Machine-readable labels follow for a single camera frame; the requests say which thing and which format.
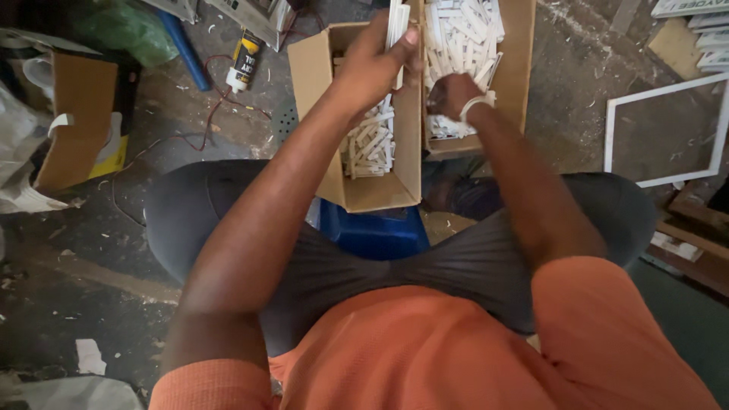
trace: concrete floor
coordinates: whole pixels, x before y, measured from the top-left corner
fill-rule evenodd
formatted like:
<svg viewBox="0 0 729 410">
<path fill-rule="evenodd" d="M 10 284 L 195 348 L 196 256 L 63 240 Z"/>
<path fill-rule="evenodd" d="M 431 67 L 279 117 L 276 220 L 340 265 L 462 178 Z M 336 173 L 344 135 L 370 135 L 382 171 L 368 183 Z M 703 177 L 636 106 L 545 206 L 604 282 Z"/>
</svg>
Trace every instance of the concrete floor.
<svg viewBox="0 0 729 410">
<path fill-rule="evenodd" d="M 325 23 L 367 20 L 371 14 L 369 7 L 354 0 L 314 3 Z M 601 170 L 609 98 L 675 81 L 644 48 L 654 25 L 652 5 L 641 2 L 626 35 L 609 31 L 619 6 L 620 0 L 537 4 L 526 136 L 560 172 Z M 219 18 L 222 13 L 205 2 L 198 12 L 199 24 L 185 28 L 201 58 L 231 54 L 240 28 L 228 17 Z M 318 30 L 314 19 L 306 16 L 296 29 L 312 34 Z M 286 43 L 299 39 L 292 35 Z M 228 66 L 227 61 L 211 64 L 216 81 L 223 82 Z M 250 91 L 236 98 L 271 112 L 292 94 L 286 48 L 279 53 L 265 48 Z M 214 92 L 195 89 L 179 58 L 146 69 L 128 158 L 156 139 L 177 134 L 199 143 L 216 100 Z M 268 122 L 256 113 L 224 104 L 213 123 L 219 131 L 203 152 L 179 140 L 166 141 L 120 174 L 115 187 L 119 205 L 140 220 L 144 193 L 159 175 L 200 160 L 270 158 L 277 149 Z M 106 375 L 129 382 L 146 400 L 145 392 L 158 378 L 159 354 L 179 284 L 152 257 L 144 229 L 114 208 L 111 184 L 102 183 L 108 179 L 94 179 L 63 193 L 64 199 L 85 199 L 80 209 L 3 218 L 10 261 L 4 277 L 12 282 L 0 290 L 0 313 L 5 317 L 0 325 L 0 363 L 26 379 L 75 375 L 74 339 L 92 338 L 108 363 Z M 651 190 L 657 201 L 670 192 L 666 187 Z M 431 243 L 472 223 L 445 213 L 424 213 L 424 222 Z M 63 250 L 75 256 L 62 256 Z"/>
</svg>

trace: wristband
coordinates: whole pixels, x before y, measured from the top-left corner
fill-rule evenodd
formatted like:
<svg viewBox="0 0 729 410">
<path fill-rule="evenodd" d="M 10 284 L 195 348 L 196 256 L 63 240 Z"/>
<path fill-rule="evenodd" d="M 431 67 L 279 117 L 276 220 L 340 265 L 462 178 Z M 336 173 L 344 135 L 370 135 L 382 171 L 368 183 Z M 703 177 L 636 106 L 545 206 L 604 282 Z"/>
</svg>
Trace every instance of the wristband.
<svg viewBox="0 0 729 410">
<path fill-rule="evenodd" d="M 488 105 L 493 104 L 492 99 L 487 96 L 478 96 L 478 97 L 471 98 L 471 100 L 468 101 L 466 103 L 466 105 L 463 106 L 463 109 L 461 110 L 460 117 L 461 117 L 462 123 L 468 123 L 468 121 L 466 121 L 466 115 L 468 114 L 468 110 L 471 109 L 471 107 L 473 107 L 474 105 L 476 105 L 478 103 L 484 103 L 484 104 L 488 104 Z"/>
</svg>

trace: green plastic bag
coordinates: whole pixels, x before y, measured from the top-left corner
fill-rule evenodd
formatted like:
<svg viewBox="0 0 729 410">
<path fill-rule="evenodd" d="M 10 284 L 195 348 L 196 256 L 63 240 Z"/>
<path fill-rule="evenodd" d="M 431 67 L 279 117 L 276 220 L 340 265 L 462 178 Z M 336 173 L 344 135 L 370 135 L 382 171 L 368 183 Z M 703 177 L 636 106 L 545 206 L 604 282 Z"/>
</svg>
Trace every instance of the green plastic bag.
<svg viewBox="0 0 729 410">
<path fill-rule="evenodd" d="M 179 54 L 160 19 L 134 0 L 98 0 L 92 8 L 81 10 L 83 16 L 74 18 L 74 30 L 88 42 L 127 50 L 145 67 L 166 63 Z"/>
</svg>

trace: leg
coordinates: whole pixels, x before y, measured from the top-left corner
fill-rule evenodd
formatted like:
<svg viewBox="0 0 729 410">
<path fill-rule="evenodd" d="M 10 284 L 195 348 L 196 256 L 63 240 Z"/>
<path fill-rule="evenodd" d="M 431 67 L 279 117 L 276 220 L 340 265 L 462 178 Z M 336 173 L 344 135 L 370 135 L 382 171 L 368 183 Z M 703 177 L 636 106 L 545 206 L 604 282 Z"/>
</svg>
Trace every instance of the leg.
<svg viewBox="0 0 729 410">
<path fill-rule="evenodd" d="M 200 162 L 163 175 L 145 199 L 149 248 L 181 283 L 220 219 L 263 169 L 266 160 Z M 296 347 L 335 304 L 376 288 L 387 262 L 348 255 L 303 223 L 299 239 L 260 322 L 269 356 Z"/>
<path fill-rule="evenodd" d="M 605 239 L 608 259 L 624 266 L 637 258 L 650 243 L 657 217 L 637 185 L 602 173 L 566 175 L 564 180 Z M 491 178 L 463 179 L 451 185 L 444 198 L 449 211 L 480 222 L 428 252 L 398 261 L 403 275 L 475 301 L 514 331 L 532 333 L 532 272 L 511 231 L 507 210 L 501 209 L 498 185 Z"/>
</svg>

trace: hand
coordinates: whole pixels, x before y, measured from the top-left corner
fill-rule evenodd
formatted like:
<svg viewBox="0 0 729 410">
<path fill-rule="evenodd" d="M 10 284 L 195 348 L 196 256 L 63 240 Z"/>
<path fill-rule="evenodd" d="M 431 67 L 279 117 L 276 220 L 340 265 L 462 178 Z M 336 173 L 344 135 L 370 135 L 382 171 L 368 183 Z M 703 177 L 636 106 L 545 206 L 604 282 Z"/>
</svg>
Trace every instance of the hand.
<svg viewBox="0 0 729 410">
<path fill-rule="evenodd" d="M 405 84 L 417 83 L 422 70 L 416 28 L 409 28 L 387 53 L 384 52 L 387 20 L 387 11 L 380 11 L 357 36 L 332 83 L 338 103 L 350 105 L 355 116 L 369 111 L 391 92 L 401 67 L 405 66 Z"/>
<path fill-rule="evenodd" d="M 461 120 L 461 110 L 472 98 L 483 93 L 468 74 L 449 74 L 433 85 L 426 108 L 428 114 L 445 115 L 454 120 Z"/>
</svg>

